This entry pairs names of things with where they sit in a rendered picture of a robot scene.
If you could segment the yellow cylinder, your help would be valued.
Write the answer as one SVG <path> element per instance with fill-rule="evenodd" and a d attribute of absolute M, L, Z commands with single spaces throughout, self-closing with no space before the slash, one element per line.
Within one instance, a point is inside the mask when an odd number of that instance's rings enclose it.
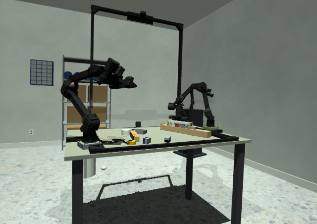
<path fill-rule="evenodd" d="M 135 144 L 136 144 L 136 141 L 135 141 L 135 140 L 128 140 L 128 141 L 127 141 L 127 144 L 128 144 L 128 145 L 135 145 Z"/>

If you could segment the tan rectangular bar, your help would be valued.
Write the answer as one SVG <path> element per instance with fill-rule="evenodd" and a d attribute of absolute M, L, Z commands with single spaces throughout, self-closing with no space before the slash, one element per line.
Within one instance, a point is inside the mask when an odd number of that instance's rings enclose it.
<path fill-rule="evenodd" d="M 130 137 L 132 140 L 135 140 L 136 142 L 139 142 L 140 136 L 136 133 L 135 130 L 130 130 Z"/>

